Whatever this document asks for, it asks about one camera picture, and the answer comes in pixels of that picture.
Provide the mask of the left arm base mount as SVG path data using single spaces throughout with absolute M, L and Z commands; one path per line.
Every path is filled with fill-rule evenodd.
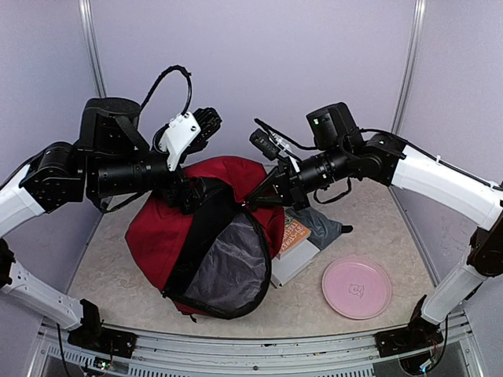
M 99 309 L 86 299 L 80 300 L 83 309 L 79 326 L 68 333 L 68 343 L 111 357 L 131 359 L 136 345 L 136 334 L 103 326 Z

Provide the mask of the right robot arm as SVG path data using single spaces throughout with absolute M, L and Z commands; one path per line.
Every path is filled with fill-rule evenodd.
M 250 207 L 309 206 L 309 193 L 339 180 L 369 178 L 387 187 L 428 197 L 475 222 L 477 228 L 465 261 L 453 269 L 430 295 L 422 298 L 402 331 L 402 342 L 417 349 L 463 300 L 490 277 L 502 274 L 502 187 L 483 180 L 398 135 L 374 130 L 366 140 L 348 106 L 336 103 L 307 115 L 316 155 L 301 160 L 281 157 L 285 135 L 257 119 L 251 143 L 270 160 L 279 161 L 246 197 Z

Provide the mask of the white large book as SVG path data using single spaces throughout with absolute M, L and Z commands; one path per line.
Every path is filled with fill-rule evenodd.
M 271 283 L 275 288 L 285 286 L 290 280 L 304 270 L 320 253 L 320 249 L 309 240 L 298 243 L 292 249 L 280 253 L 272 260 Z

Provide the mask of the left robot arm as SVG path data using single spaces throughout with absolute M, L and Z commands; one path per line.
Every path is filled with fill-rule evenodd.
M 88 100 L 76 142 L 52 143 L 2 184 L 2 235 L 66 203 L 88 199 L 108 213 L 107 198 L 131 203 L 152 190 L 183 213 L 193 211 L 197 198 L 181 165 L 207 146 L 222 120 L 213 108 L 183 110 L 147 142 L 138 129 L 142 109 L 125 98 Z

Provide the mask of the orange treehouse book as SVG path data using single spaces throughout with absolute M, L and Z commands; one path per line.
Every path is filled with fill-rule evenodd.
M 276 258 L 281 260 L 289 255 L 311 234 L 311 231 L 291 215 L 285 213 L 285 227 L 282 239 L 282 245 Z

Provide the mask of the red student backpack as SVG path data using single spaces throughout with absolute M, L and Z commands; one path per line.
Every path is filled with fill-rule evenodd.
M 182 169 L 185 212 L 153 191 L 125 241 L 149 283 L 185 315 L 231 320 L 254 311 L 270 286 L 281 249 L 282 207 L 252 210 L 245 198 L 266 178 L 261 163 L 238 156 Z

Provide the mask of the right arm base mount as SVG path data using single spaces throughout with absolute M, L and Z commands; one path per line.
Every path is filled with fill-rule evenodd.
M 444 341 L 440 326 L 426 321 L 420 315 L 420 309 L 416 308 L 407 325 L 379 331 L 374 335 L 380 357 L 421 350 Z

